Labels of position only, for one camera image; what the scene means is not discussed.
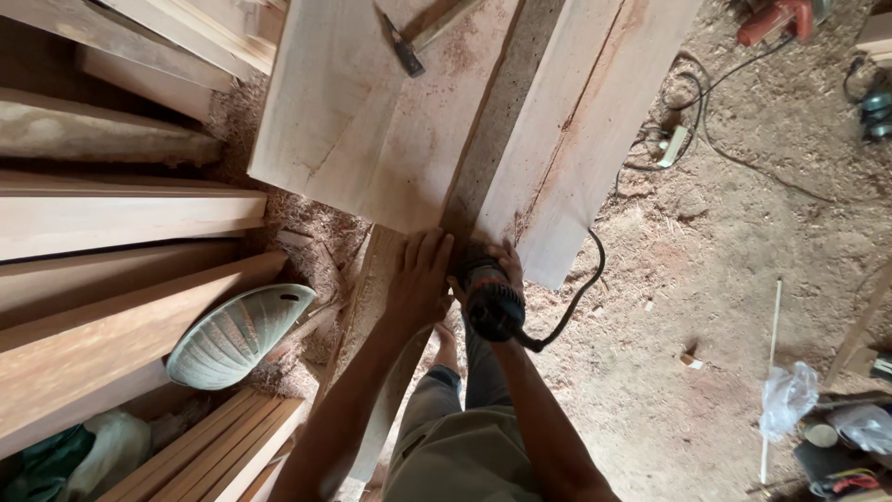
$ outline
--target hammer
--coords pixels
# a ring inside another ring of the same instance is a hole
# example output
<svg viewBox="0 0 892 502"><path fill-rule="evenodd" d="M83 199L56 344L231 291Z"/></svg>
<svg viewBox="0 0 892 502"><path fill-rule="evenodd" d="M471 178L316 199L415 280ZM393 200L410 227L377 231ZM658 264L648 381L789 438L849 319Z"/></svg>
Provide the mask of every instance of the hammer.
<svg viewBox="0 0 892 502"><path fill-rule="evenodd" d="M431 42L445 33L446 30L455 26L461 21L463 16L471 12L471 10L478 6L482 1L483 0L461 0L454 7L449 9L440 19L431 24L421 33L418 33L411 42L407 42L405 38L400 35L400 32L393 26L393 23L390 21L390 18L387 17L387 14L381 12L381 15L384 17L384 23L387 25L387 30L390 32L391 39L393 40L393 50L395 50L396 55L400 57L402 66L406 69L411 78L414 79L415 77L419 77L425 72L425 67L422 66L416 54L424 50L425 47L429 46Z"/></svg>

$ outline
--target hammer head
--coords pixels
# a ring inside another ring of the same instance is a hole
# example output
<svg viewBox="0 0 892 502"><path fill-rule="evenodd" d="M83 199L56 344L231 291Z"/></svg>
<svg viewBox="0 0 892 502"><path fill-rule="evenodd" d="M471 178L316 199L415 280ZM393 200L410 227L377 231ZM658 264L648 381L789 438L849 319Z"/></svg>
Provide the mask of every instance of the hammer head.
<svg viewBox="0 0 892 502"><path fill-rule="evenodd" d="M387 17L387 14L381 13L381 15L384 16L384 23L387 24L387 31L390 32L391 39L393 40L393 50L396 51L396 55L400 57L402 66L413 79L422 75L425 72L425 67L421 65L421 62L415 56L415 51L412 50L412 45L403 39L400 32L393 26L390 18Z"/></svg>

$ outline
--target bare foot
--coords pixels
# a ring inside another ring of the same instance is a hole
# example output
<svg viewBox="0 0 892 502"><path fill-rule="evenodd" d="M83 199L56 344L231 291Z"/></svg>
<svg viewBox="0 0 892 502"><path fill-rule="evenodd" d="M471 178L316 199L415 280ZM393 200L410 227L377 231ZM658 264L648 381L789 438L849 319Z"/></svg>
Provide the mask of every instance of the bare foot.
<svg viewBox="0 0 892 502"><path fill-rule="evenodd" d="M455 337L451 331L446 329L446 326L440 323L434 325L434 333L437 339L440 340L440 349L437 350L437 355L434 357L434 366L442 364L453 372L458 373L458 353L456 352Z"/></svg>

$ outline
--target leg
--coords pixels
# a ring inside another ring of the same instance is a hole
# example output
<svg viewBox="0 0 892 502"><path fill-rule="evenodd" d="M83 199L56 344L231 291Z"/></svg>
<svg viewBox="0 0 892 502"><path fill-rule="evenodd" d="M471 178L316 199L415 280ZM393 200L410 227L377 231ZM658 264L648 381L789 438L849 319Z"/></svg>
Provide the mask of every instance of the leg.
<svg viewBox="0 0 892 502"><path fill-rule="evenodd" d="M440 340L440 349L431 369L418 382L406 404L397 442L419 425L447 414L461 412L461 403L458 401L461 377L458 375L455 338L439 324L434 328L434 333Z"/></svg>
<svg viewBox="0 0 892 502"><path fill-rule="evenodd" d="M467 350L467 394L465 409L482 406L512 406L511 394L499 360L492 353L490 342L481 338L465 321Z"/></svg>

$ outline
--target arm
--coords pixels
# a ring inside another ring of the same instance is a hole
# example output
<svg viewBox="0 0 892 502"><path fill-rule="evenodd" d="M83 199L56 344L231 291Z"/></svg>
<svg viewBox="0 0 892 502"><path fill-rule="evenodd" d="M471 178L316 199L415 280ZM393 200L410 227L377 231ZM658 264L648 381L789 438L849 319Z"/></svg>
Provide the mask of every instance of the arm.
<svg viewBox="0 0 892 502"><path fill-rule="evenodd" d="M273 487L270 501L329 500L356 460L378 394L413 335L445 317L452 236L413 236L397 256L384 315L310 417Z"/></svg>
<svg viewBox="0 0 892 502"><path fill-rule="evenodd" d="M524 271L520 256L509 242L503 246L490 246L487 251L499 260L511 286L523 297ZM466 298L458 281L449 277L449 282L463 305ZM511 339L506 343L492 343L492 353L505 373L520 435L542 495L547 500L619 502L526 350Z"/></svg>

